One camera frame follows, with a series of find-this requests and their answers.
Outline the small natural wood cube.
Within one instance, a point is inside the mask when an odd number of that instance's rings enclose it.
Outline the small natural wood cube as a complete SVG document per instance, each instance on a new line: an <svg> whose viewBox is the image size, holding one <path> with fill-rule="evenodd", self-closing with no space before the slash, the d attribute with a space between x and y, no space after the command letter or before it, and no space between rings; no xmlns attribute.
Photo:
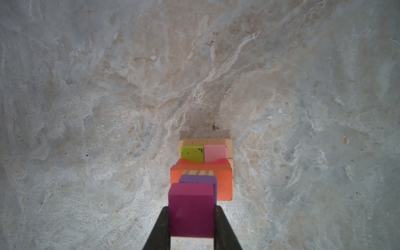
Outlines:
<svg viewBox="0 0 400 250"><path fill-rule="evenodd" d="M215 172L213 170L185 170L183 175L192 175L192 176L215 176Z"/></svg>

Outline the lime green block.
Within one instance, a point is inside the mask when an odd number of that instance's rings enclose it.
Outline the lime green block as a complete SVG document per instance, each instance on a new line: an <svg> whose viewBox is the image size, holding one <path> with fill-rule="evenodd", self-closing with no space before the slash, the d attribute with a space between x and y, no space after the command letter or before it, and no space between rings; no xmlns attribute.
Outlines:
<svg viewBox="0 0 400 250"><path fill-rule="evenodd" d="M181 159L186 159L190 162L204 162L204 147L202 145L189 145L181 148Z"/></svg>

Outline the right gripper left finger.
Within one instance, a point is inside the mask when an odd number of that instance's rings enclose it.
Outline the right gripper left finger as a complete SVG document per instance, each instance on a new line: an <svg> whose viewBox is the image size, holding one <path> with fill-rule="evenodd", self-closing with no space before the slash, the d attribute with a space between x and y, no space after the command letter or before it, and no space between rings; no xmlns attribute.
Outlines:
<svg viewBox="0 0 400 250"><path fill-rule="evenodd" d="M162 208L158 219L142 250L170 250L171 232L169 208Z"/></svg>

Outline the pink block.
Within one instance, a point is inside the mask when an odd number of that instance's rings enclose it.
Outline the pink block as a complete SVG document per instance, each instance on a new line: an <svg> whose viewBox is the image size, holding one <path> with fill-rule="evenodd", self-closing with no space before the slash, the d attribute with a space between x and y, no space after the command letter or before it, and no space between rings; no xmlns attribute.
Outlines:
<svg viewBox="0 0 400 250"><path fill-rule="evenodd" d="M204 145L204 162L213 162L222 158L228 158L226 145Z"/></svg>

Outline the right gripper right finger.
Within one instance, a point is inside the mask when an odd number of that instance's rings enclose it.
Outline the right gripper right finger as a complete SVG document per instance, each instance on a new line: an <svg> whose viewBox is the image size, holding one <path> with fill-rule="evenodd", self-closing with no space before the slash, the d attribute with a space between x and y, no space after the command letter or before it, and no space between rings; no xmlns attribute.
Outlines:
<svg viewBox="0 0 400 250"><path fill-rule="evenodd" d="M242 250L221 206L214 208L214 250Z"/></svg>

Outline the natural wood long block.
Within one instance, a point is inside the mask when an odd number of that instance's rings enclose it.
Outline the natural wood long block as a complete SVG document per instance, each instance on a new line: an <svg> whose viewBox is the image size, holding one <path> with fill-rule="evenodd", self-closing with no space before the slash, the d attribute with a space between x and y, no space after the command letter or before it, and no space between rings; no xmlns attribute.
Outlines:
<svg viewBox="0 0 400 250"><path fill-rule="evenodd" d="M232 172L234 171L234 160L233 158L228 158L228 162L230 163L230 167L232 169Z"/></svg>
<svg viewBox="0 0 400 250"><path fill-rule="evenodd" d="M230 138L213 139L180 139L178 141L178 157L181 158L183 146L225 145L227 147L227 158L233 158L233 140Z"/></svg>

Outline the magenta cube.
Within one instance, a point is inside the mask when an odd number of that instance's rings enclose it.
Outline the magenta cube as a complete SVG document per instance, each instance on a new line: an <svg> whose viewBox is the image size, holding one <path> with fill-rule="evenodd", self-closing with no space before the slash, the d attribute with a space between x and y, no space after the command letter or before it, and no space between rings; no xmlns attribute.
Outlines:
<svg viewBox="0 0 400 250"><path fill-rule="evenodd" d="M211 183L174 183L168 194L172 236L214 237L214 186Z"/></svg>

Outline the red arch block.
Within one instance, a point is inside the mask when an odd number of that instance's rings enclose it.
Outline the red arch block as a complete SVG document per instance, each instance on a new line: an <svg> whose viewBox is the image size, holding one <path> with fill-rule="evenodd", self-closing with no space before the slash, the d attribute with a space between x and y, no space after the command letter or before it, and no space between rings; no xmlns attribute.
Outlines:
<svg viewBox="0 0 400 250"><path fill-rule="evenodd" d="M196 162L191 162L187 159L179 159L176 163L176 165L178 166L186 166L186 165L194 165L194 166L211 166L211 165L228 165L231 166L231 163L229 161L229 159L227 158L222 158L219 159L217 161L213 161L213 162L208 162L208 163L196 163Z"/></svg>

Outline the orange block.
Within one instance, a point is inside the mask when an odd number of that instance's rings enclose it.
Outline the orange block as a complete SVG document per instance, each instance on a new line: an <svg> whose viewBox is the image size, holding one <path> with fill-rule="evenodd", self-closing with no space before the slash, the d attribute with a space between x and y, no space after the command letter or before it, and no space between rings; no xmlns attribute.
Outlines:
<svg viewBox="0 0 400 250"><path fill-rule="evenodd" d="M218 201L232 201L233 199L233 172L228 165L211 166L178 166L174 164L170 169L170 182L178 183L185 170L213 170L218 182Z"/></svg>

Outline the purple cube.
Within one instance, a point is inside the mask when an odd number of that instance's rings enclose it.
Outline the purple cube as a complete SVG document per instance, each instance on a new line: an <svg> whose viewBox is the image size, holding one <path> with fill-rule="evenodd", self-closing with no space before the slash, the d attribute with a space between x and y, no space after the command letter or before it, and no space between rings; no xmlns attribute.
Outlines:
<svg viewBox="0 0 400 250"><path fill-rule="evenodd" d="M213 185L214 189L214 204L217 204L218 182L215 176L200 176L200 175L182 175L179 183L208 183Z"/></svg>

